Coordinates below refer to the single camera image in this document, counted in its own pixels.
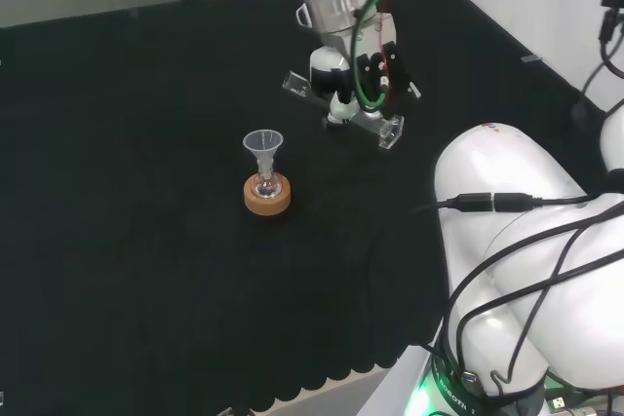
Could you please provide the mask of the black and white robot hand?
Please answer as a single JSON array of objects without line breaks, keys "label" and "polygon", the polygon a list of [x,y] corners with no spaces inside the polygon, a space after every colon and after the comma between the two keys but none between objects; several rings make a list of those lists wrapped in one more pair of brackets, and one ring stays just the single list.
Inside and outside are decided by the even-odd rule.
[{"label": "black and white robot hand", "polygon": [[388,134],[400,126],[400,102],[415,85],[398,46],[394,17],[377,9],[360,24],[321,33],[322,45],[309,58],[314,96],[327,103],[333,126],[366,122]]}]

